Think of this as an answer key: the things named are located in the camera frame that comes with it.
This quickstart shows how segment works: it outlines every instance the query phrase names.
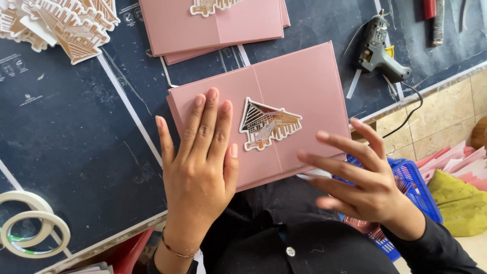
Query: red object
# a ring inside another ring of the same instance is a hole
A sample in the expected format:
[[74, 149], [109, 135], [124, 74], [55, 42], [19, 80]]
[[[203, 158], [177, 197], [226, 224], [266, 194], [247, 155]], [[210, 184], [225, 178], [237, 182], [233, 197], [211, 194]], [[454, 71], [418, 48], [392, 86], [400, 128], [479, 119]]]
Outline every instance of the red object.
[[436, 17], [436, 0], [424, 0], [425, 20]]
[[155, 227], [120, 243], [115, 252], [107, 259], [107, 264], [113, 266], [114, 274], [132, 274], [133, 266], [144, 250]]

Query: power cord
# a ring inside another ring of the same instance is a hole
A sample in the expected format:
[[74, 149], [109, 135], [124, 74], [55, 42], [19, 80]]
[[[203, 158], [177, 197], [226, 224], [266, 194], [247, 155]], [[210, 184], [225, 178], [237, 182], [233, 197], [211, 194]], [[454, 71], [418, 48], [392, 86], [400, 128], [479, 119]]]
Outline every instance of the power cord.
[[411, 118], [411, 115], [412, 115], [412, 114], [413, 114], [413, 113], [414, 113], [416, 110], [418, 110], [420, 107], [422, 107], [422, 106], [423, 106], [423, 97], [421, 96], [421, 94], [419, 94], [419, 91], [418, 91], [418, 90], [416, 90], [415, 88], [413, 88], [413, 87], [409, 86], [408, 84], [406, 84], [406, 83], [404, 83], [404, 82], [401, 82], [401, 84], [403, 84], [403, 85], [407, 86], [408, 88], [410, 88], [410, 89], [412, 89], [414, 92], [416, 92], [416, 94], [418, 94], [419, 101], [420, 101], [421, 103], [419, 104], [419, 107], [417, 107], [417, 108], [413, 109], [413, 110], [412, 110], [412, 111], [409, 113], [409, 115], [406, 117], [406, 120], [404, 121], [404, 123], [402, 123], [402, 125], [400, 125], [400, 126], [399, 126], [398, 128], [396, 128], [396, 129], [394, 129], [393, 131], [391, 131], [391, 132], [387, 133], [387, 134], [386, 134], [384, 137], [382, 137], [382, 138], [385, 138], [385, 137], [387, 137], [387, 136], [389, 136], [389, 135], [393, 134], [394, 132], [396, 132], [396, 131], [400, 130], [400, 129], [401, 129], [401, 128], [402, 128], [402, 127], [403, 127], [403, 126], [404, 126], [404, 125], [405, 125], [405, 124], [406, 124], [406, 123], [409, 121], [409, 118]]

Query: hand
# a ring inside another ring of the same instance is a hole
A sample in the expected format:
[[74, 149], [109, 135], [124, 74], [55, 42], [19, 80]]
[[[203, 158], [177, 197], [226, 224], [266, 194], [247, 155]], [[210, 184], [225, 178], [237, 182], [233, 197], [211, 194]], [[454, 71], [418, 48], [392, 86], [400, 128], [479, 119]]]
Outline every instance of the hand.
[[381, 223], [404, 239], [420, 238], [425, 229], [424, 216], [396, 187], [384, 140], [358, 119], [352, 119], [350, 123], [364, 135], [370, 146], [326, 132], [318, 132], [316, 139], [355, 156], [364, 168], [305, 151], [298, 152], [300, 161], [354, 183], [352, 186], [335, 179], [312, 179], [312, 185], [332, 196], [319, 197], [316, 204], [360, 220]]
[[233, 109], [225, 101], [217, 115], [218, 98], [216, 88], [207, 97], [196, 96], [177, 155], [166, 121], [156, 117], [168, 201], [164, 237], [174, 252], [183, 255], [199, 249], [211, 224], [235, 194], [238, 148], [236, 144], [228, 147]]

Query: pile of stickers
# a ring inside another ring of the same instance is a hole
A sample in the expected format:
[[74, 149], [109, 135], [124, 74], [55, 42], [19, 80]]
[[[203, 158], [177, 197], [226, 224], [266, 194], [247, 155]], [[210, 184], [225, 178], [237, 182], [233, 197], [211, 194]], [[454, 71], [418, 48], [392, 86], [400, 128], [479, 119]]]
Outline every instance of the pile of stickers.
[[100, 55], [119, 22], [115, 0], [0, 0], [0, 38], [36, 52], [59, 44], [73, 65]]

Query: tape roll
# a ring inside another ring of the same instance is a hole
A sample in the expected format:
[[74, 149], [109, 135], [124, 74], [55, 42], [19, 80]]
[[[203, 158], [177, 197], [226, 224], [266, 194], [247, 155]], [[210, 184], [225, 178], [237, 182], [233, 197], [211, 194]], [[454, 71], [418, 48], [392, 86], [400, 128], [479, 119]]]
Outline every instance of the tape roll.
[[[34, 252], [30, 250], [25, 250], [24, 248], [20, 247], [18, 243], [14, 242], [13, 239], [8, 236], [10, 235], [10, 230], [12, 229], [12, 226], [16, 222], [27, 218], [39, 218], [43, 219], [43, 221], [47, 220], [55, 224], [62, 233], [62, 242], [59, 244], [59, 246], [49, 251]], [[26, 211], [19, 213], [8, 219], [4, 223], [2, 228], [3, 231], [6, 232], [0, 233], [0, 239], [2, 240], [4, 247], [13, 254], [24, 258], [41, 259], [54, 256], [62, 252], [68, 246], [69, 240], [71, 239], [71, 232], [69, 231], [66, 222], [64, 222], [63, 219], [59, 218], [58, 216], [45, 211]]]
[[[32, 210], [45, 211], [51, 214], [53, 213], [53, 209], [43, 198], [31, 192], [9, 191], [0, 194], [0, 204], [6, 201], [24, 202], [28, 204]], [[51, 234], [51, 231], [53, 230], [54, 227], [50, 221], [45, 221], [45, 220], [41, 220], [41, 225], [42, 226], [40, 228], [39, 233], [33, 237], [22, 238], [22, 237], [15, 237], [11, 235], [9, 235], [9, 237], [13, 241], [17, 242], [17, 245], [19, 247], [24, 248], [24, 247], [35, 246], [40, 242], [42, 242], [43, 240], [45, 240]], [[0, 243], [5, 245], [4, 241], [1, 238], [0, 238]]]

